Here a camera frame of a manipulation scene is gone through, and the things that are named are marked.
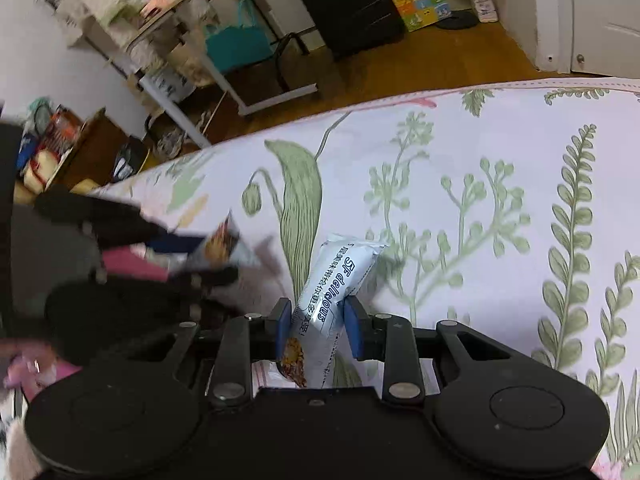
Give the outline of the colourful gift box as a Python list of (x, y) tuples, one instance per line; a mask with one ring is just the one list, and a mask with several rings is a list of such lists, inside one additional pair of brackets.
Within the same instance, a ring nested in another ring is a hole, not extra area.
[(393, 0), (393, 3), (408, 32), (434, 25), (452, 14), (446, 0)]

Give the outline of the dark wooden nightstand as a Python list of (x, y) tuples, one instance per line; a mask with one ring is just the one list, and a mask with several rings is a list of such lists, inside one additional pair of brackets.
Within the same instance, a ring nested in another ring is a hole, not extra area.
[(59, 108), (35, 146), (18, 156), (17, 181), (34, 194), (51, 186), (70, 190), (85, 180), (103, 186), (134, 176), (152, 160), (150, 148), (103, 108), (85, 122)]

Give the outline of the white snack packet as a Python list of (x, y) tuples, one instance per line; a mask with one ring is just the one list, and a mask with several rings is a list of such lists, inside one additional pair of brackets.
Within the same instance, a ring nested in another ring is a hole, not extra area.
[(352, 236), (331, 235), (297, 299), (280, 370), (299, 388), (330, 384), (338, 338), (344, 327), (343, 301), (357, 295), (386, 245)]

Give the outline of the pink cardboard box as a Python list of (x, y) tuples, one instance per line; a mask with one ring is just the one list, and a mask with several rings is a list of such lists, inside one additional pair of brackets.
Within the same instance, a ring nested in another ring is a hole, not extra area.
[(101, 258), (108, 275), (154, 282), (168, 280), (169, 272), (163, 266), (152, 263), (130, 247), (104, 250)]

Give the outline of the white door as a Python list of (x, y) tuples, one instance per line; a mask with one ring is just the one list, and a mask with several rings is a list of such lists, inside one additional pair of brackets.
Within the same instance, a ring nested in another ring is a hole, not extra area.
[(639, 76), (639, 0), (535, 0), (544, 72)]

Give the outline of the black suitcase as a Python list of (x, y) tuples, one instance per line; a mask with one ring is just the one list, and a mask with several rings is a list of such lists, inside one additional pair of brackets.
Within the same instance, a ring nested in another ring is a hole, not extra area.
[(393, 0), (302, 0), (334, 60), (404, 38)]

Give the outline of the floral bed sheet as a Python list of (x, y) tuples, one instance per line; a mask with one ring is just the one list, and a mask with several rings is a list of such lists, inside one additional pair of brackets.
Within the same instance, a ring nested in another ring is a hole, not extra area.
[[(231, 212), (260, 266), (186, 320), (1, 337), (3, 478), (638, 477), (637, 81), (395, 96), (80, 195), (204, 240)], [(224, 326), (293, 314), (331, 235), (386, 245), (355, 297), (411, 323), (424, 400), (384, 402), (344, 326), (327, 387), (259, 361), (250, 402), (213, 406)]]

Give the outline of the white snack packet vertical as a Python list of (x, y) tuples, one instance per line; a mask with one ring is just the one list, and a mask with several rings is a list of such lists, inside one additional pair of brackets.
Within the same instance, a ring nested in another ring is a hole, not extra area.
[(215, 231), (190, 253), (184, 263), (184, 268), (189, 271), (219, 270), (227, 266), (260, 266), (259, 258), (244, 242), (231, 212), (218, 224)]

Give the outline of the teal shopping bag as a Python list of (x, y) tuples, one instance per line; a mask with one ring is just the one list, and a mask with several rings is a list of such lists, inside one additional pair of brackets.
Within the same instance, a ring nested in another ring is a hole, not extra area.
[(236, 10), (238, 22), (235, 25), (205, 27), (206, 53), (222, 74), (265, 61), (273, 55), (270, 40), (257, 21), (253, 3), (241, 0)]

